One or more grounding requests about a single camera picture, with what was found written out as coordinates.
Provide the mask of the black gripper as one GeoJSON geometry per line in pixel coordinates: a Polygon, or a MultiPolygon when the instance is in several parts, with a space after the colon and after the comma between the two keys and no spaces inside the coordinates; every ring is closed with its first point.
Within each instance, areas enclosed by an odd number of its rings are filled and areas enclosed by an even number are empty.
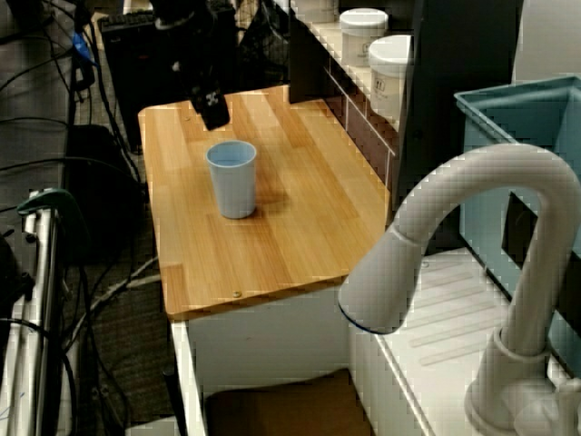
{"type": "Polygon", "coordinates": [[[230,122],[230,113],[214,65],[216,17],[157,17],[156,30],[166,43],[170,68],[209,131],[230,122]]]}

